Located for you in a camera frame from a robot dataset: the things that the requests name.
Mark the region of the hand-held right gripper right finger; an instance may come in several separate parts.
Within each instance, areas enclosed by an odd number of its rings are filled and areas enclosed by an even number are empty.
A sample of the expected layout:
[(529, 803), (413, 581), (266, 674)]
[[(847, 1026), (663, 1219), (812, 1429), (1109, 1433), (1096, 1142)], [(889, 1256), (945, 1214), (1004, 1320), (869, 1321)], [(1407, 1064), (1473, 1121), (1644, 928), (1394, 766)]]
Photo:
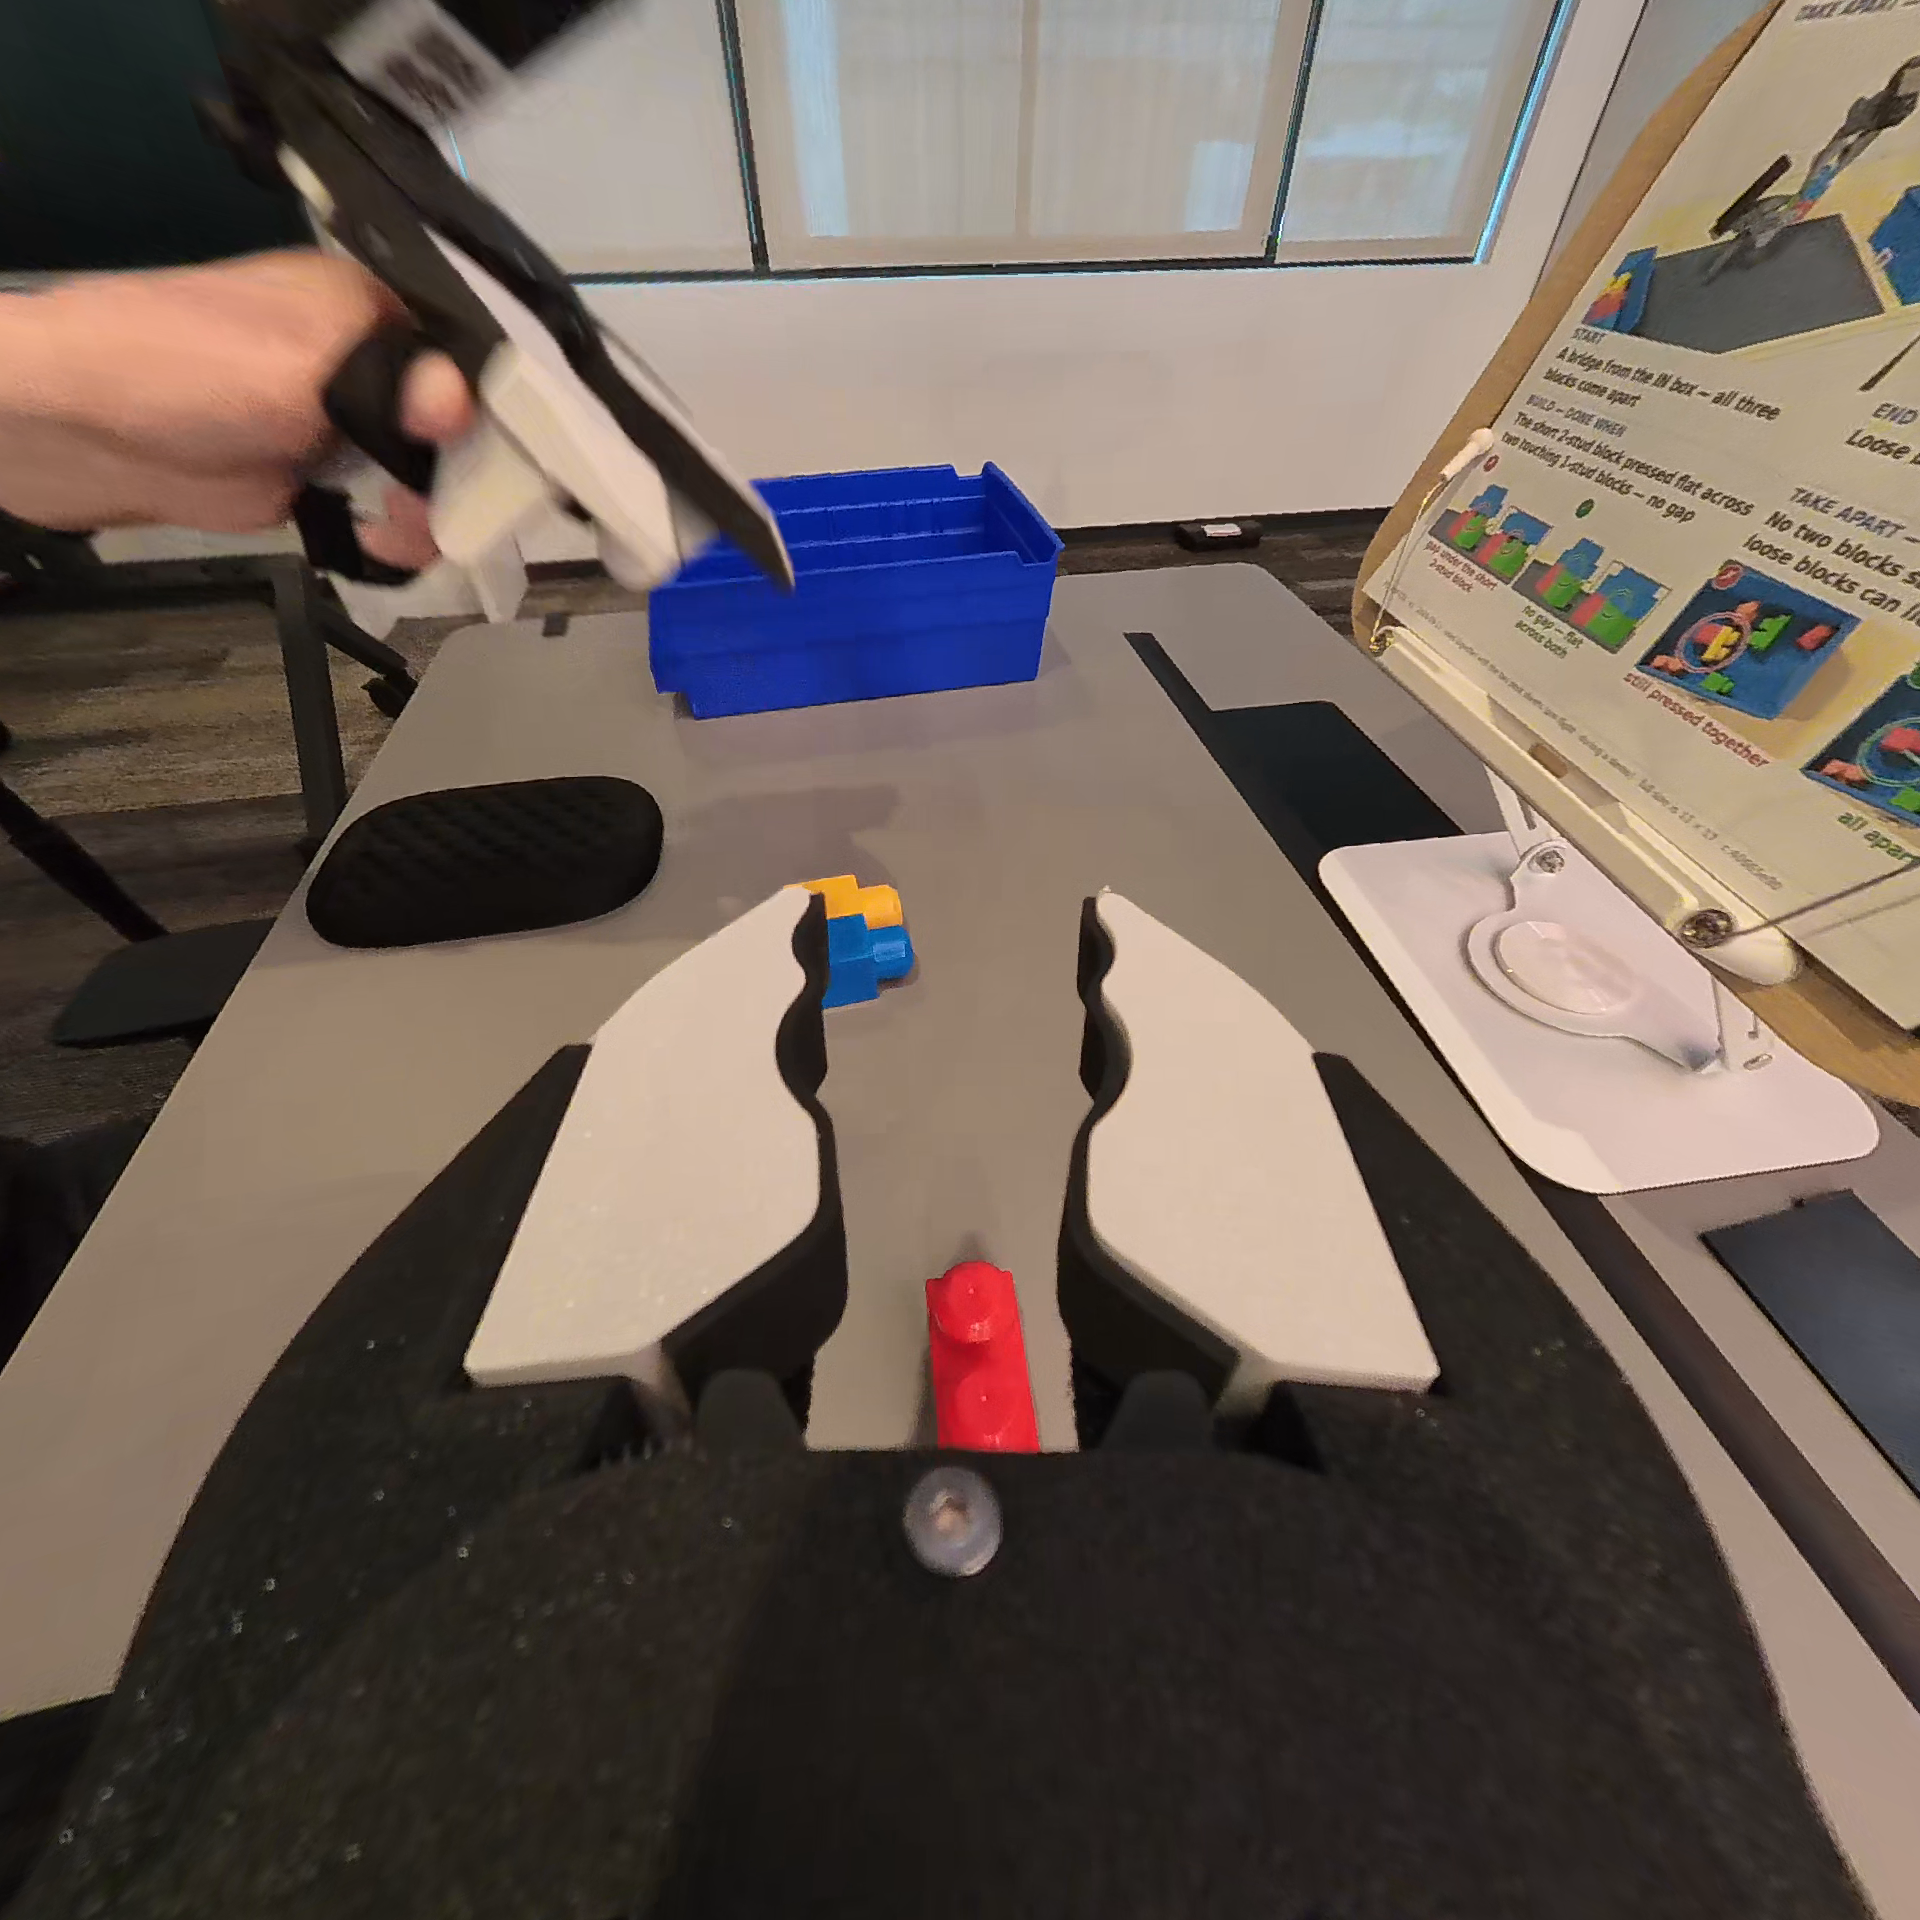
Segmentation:
[(1085, 1113), (1056, 1313), (1088, 1436), (1182, 1374), (1253, 1421), (1276, 1387), (1420, 1395), (1441, 1366), (1308, 1039), (1238, 974), (1105, 887), (1076, 949)]

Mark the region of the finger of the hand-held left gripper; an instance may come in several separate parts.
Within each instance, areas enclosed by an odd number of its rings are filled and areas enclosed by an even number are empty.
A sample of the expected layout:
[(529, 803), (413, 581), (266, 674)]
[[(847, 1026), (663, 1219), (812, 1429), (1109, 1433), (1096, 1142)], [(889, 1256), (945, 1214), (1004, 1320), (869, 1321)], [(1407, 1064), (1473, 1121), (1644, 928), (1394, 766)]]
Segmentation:
[(512, 561), (524, 525), (571, 506), (607, 569), (632, 589), (669, 581), (716, 535), (761, 579), (794, 589), (764, 498), (517, 228), (476, 228), (473, 295), (497, 329), (473, 378), (480, 579)]

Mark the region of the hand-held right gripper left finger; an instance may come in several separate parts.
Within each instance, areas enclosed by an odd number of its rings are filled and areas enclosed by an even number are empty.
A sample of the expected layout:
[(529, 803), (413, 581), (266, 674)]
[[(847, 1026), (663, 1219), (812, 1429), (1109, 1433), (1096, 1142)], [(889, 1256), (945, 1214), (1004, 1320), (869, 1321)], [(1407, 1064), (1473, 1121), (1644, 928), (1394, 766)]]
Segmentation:
[(781, 887), (597, 1026), (465, 1343), (473, 1387), (626, 1379), (674, 1412), (728, 1371), (806, 1390), (844, 1317), (824, 990), (824, 902)]

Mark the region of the blue one-stud block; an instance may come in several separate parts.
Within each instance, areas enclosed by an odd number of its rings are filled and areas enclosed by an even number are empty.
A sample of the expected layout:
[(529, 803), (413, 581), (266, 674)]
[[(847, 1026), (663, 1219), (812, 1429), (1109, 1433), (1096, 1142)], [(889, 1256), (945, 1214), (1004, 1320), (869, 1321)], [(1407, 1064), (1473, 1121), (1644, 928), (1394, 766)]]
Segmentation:
[(905, 924), (866, 924), (865, 915), (829, 915), (827, 987), (823, 1010), (872, 1002), (915, 968), (915, 948)]

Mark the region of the blue plastic bin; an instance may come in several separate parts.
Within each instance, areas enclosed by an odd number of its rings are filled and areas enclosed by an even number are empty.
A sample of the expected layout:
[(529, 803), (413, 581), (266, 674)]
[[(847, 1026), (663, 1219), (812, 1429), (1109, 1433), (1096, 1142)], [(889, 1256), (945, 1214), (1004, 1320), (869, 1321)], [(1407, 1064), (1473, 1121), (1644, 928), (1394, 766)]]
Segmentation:
[(1000, 468), (782, 474), (756, 492), (794, 589), (715, 538), (646, 598), (654, 684), (692, 718), (1039, 675), (1063, 542)]

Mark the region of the red block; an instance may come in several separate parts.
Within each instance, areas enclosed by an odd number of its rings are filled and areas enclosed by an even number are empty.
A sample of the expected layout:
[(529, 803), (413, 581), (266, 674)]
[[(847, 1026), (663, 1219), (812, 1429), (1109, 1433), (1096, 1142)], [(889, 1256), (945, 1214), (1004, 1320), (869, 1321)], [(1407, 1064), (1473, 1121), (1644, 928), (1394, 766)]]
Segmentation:
[(940, 1450), (1042, 1450), (1018, 1288), (1004, 1270), (971, 1259), (926, 1283), (926, 1359)]

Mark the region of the black desk inlay panel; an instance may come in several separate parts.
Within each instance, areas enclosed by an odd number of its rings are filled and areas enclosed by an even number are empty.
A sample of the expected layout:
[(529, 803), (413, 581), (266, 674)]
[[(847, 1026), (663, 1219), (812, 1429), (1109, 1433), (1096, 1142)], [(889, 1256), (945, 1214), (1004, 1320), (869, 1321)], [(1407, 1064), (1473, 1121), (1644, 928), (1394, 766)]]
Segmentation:
[(1338, 707), (1207, 707), (1156, 635), (1126, 643), (1324, 908), (1331, 852), (1461, 837)]

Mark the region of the grey desk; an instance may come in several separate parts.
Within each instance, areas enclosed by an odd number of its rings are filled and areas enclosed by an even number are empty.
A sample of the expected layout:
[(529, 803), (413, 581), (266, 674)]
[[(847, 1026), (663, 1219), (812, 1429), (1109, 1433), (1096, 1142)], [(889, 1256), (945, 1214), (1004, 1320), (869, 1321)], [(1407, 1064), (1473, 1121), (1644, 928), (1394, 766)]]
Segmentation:
[(447, 639), (352, 795), (615, 774), (666, 852), (620, 915), (344, 953), (289, 906), (5, 1368), (5, 1718), (107, 1694), (218, 1442), (324, 1285), (560, 1045), (787, 879), (891, 879), (920, 974), (827, 1032), (852, 1295), (812, 1438), (920, 1408), (922, 1279), (968, 1248), (1022, 1304), (1042, 1436), (1073, 1440), (1051, 1304), (1076, 1118), (1081, 899), (1114, 887), (1345, 1055), (1581, 1310), (1717, 1529), (1832, 1831), (1913, 1916), (1913, 1707), (1859, 1630), (1913, 1582), (1913, 1500), (1700, 1246), (1857, 1190), (1913, 1246), (1913, 1138), (1857, 1163), (1594, 1201), (1526, 1176), (1212, 759), (1203, 709), (1331, 704), (1447, 817), (1485, 775), (1257, 568), (1055, 590), (1042, 674), (898, 701), (679, 718), (640, 614)]

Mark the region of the person's left hand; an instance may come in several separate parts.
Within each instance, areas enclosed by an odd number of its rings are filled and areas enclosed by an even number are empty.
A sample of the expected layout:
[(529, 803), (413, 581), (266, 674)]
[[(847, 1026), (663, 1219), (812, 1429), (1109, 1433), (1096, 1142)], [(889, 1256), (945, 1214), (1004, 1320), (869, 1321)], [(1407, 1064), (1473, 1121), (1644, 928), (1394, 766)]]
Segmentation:
[(1, 509), (268, 532), (335, 452), (330, 378), (402, 320), (365, 269), (307, 252), (5, 294)]

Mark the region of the black textured pad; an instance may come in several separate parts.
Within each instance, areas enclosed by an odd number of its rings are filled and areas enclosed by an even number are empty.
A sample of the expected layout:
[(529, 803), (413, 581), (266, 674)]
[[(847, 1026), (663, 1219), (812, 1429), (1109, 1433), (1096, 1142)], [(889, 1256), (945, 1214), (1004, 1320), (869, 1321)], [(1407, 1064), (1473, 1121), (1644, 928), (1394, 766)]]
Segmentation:
[(324, 941), (355, 949), (593, 924), (650, 887), (662, 844), (658, 803), (625, 779), (421, 791), (344, 825), (303, 910)]

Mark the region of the large gridded window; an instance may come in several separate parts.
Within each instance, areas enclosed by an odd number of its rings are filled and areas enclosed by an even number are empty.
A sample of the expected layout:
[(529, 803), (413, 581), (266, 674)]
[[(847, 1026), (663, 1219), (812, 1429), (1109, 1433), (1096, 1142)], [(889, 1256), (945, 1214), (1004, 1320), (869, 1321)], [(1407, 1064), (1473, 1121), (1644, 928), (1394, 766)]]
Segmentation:
[(1480, 261), (1557, 2), (715, 5), (773, 278)]

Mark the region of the dark blue flat panel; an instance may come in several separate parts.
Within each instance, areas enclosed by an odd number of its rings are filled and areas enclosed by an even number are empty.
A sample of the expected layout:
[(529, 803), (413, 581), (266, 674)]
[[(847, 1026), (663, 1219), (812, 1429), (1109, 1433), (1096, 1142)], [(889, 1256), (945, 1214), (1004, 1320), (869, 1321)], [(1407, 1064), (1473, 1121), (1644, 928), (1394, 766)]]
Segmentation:
[(1917, 1256), (1857, 1192), (1700, 1235), (1859, 1433), (1917, 1490)]

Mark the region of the person's black jacket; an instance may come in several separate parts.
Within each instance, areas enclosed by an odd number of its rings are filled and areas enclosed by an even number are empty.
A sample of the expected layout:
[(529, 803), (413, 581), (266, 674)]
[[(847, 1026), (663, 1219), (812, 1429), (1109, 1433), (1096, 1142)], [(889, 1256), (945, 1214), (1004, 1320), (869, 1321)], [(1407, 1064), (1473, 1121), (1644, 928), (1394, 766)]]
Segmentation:
[(49, 1142), (1, 1139), (1, 1361), (13, 1359), (149, 1126), (149, 1117), (135, 1117)]

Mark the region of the printed instruction sheet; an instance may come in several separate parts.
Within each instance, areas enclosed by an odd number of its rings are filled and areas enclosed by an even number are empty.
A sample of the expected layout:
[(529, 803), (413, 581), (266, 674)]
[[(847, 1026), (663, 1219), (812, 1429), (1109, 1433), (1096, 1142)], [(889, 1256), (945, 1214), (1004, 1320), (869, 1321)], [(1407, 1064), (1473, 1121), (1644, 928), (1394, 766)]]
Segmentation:
[(1913, 1034), (1913, 5), (1776, 5), (1390, 612)]

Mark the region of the rounded wooden board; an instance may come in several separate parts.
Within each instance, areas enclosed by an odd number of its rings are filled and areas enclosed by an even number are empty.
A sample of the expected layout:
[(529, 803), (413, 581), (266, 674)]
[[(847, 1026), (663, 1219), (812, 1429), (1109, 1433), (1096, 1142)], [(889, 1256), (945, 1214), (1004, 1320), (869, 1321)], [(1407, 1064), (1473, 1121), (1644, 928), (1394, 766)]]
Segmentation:
[[(1669, 935), (1704, 910), (1729, 908), (1733, 896), (1695, 862), (1681, 858), (1648, 820), (1626, 813), (1618, 803), (1572, 767), (1536, 728), (1524, 725), (1509, 707), (1473, 691), (1468, 681), (1436, 660), (1429, 641), (1404, 634), (1382, 608), (1371, 589), (1373, 573), (1390, 565), (1403, 542), (1433, 509), (1441, 493), (1441, 468), (1461, 452), (1480, 456), (1473, 439), (1498, 418), (1514, 395), (1530, 365), (1547, 345), (1547, 337), (1573, 294), (1597, 269), (1600, 256), (1618, 240), (1659, 171), (1709, 109), (1717, 91), (1734, 72), (1753, 39), (1758, 39), (1776, 5), (1751, 5), (1733, 30), (1679, 75), (1673, 88), (1644, 113), (1634, 141), (1618, 153), (1617, 167), (1597, 180), (1593, 194), (1573, 188), (1576, 224), (1564, 224), (1564, 237), (1547, 254), (1534, 291), (1509, 327), (1499, 348), (1476, 374), (1452, 419), (1425, 449), (1425, 456), (1407, 477), (1394, 506), (1379, 523), (1366, 550), (1361, 581), (1353, 590), (1353, 641), (1393, 684), (1412, 697), (1493, 779), (1494, 796), (1516, 800), (1524, 815), (1542, 817), (1561, 828), (1572, 848), (1588, 854), (1604, 877), (1621, 883), (1634, 908), (1648, 910)], [(1842, 987), (1834, 974), (1811, 957), (1799, 974), (1755, 985), (1726, 974), (1721, 961), (1729, 944), (1676, 948), (1709, 964), (1709, 978), (1733, 993), (1734, 1010), (1751, 1023), (1767, 1026), (1780, 1041), (1800, 1053), (1811, 1065), (1832, 1072), (1857, 1093), (1886, 1109), (1913, 1110), (1917, 1053), (1913, 1036), (1887, 1023), (1859, 994)]]

